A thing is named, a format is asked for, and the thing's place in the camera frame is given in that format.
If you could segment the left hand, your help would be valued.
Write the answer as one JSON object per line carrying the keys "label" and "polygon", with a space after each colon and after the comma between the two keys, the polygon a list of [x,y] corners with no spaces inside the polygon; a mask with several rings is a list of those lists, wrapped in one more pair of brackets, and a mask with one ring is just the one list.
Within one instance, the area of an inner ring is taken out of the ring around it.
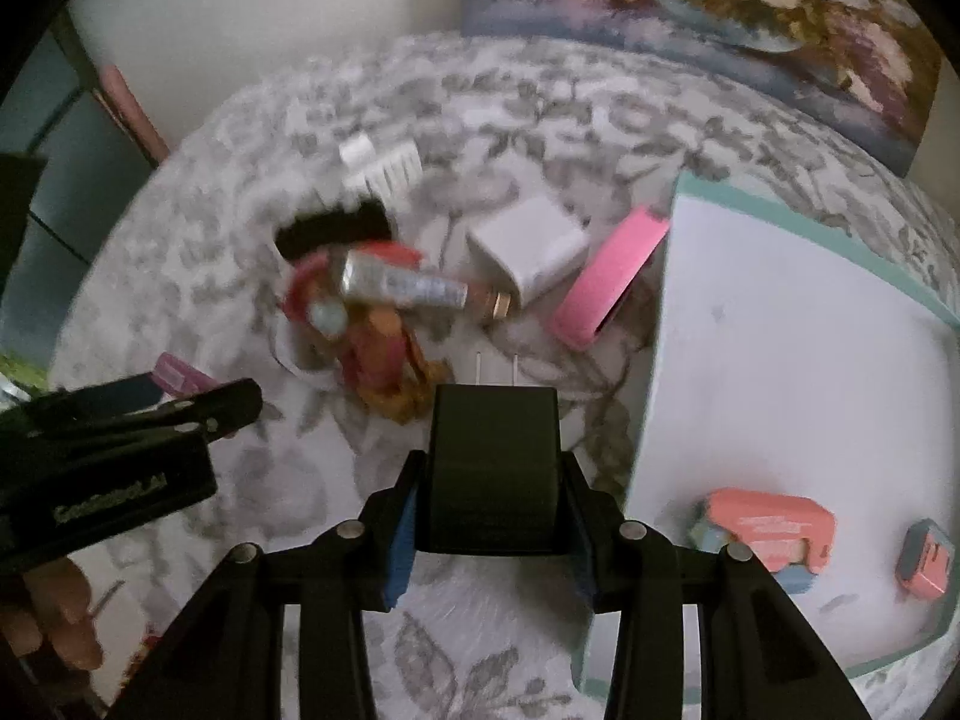
{"label": "left hand", "polygon": [[91,605],[89,580],[70,557],[36,567],[2,590],[2,637],[14,663],[24,668],[44,647],[55,655],[57,667],[45,667],[39,676],[44,691],[80,695],[89,673],[103,664]]}

